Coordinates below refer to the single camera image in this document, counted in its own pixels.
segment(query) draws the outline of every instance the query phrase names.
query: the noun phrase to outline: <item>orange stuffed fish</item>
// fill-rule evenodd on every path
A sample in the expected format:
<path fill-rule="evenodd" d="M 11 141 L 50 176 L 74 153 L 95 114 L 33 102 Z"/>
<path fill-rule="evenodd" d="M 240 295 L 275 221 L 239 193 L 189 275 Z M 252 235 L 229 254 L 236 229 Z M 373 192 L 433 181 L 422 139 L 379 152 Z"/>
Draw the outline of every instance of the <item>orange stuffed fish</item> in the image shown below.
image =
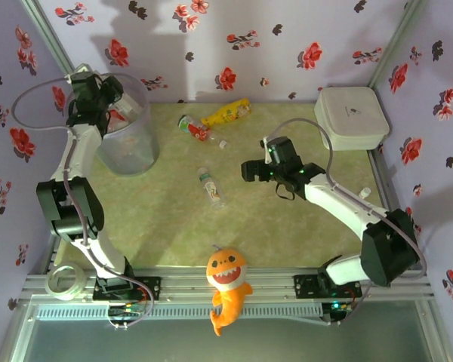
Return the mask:
<path fill-rule="evenodd" d="M 236 321 L 242 313 L 245 296 L 252 294 L 249 283 L 245 283 L 247 262 L 234 249 L 219 249 L 213 254 L 206 267 L 208 283 L 217 288 L 213 296 L 213 306 L 222 305 L 220 315 L 210 313 L 214 332 L 221 336 L 221 328 Z"/>

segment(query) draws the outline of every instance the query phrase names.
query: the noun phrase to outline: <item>lavender wall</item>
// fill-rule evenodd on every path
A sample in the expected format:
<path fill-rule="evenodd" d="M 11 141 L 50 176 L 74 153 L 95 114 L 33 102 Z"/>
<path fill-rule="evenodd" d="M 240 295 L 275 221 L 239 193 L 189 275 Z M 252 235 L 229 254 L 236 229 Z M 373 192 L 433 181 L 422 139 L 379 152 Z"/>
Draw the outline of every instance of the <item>lavender wall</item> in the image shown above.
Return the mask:
<path fill-rule="evenodd" d="M 0 0 L 0 348 L 23 282 L 49 240 L 35 185 L 53 173 L 66 140 L 61 132 L 24 131 L 9 112 L 27 88 L 60 76 L 22 5 Z M 64 122 L 58 89 L 56 95 L 51 87 L 31 94 L 18 115 L 34 125 Z"/>
<path fill-rule="evenodd" d="M 143 79 L 153 102 L 314 101 L 366 85 L 407 0 L 36 0 L 74 66 Z"/>
<path fill-rule="evenodd" d="M 388 68 L 377 85 L 393 129 L 382 152 L 453 344 L 453 0 L 427 2 Z"/>

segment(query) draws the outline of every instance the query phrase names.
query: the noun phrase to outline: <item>transparent plastic container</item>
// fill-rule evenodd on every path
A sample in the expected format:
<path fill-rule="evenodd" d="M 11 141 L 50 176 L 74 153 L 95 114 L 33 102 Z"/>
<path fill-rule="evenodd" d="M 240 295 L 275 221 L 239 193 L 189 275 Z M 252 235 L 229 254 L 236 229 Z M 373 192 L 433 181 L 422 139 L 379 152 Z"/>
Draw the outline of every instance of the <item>transparent plastic container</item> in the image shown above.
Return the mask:
<path fill-rule="evenodd" d="M 104 74 L 108 75 L 117 77 L 124 92 L 143 108 L 136 119 L 129 119 L 129 125 L 104 136 L 97 155 L 117 175 L 138 175 L 149 170 L 159 156 L 158 138 L 151 120 L 146 88 L 139 80 L 129 76 Z"/>

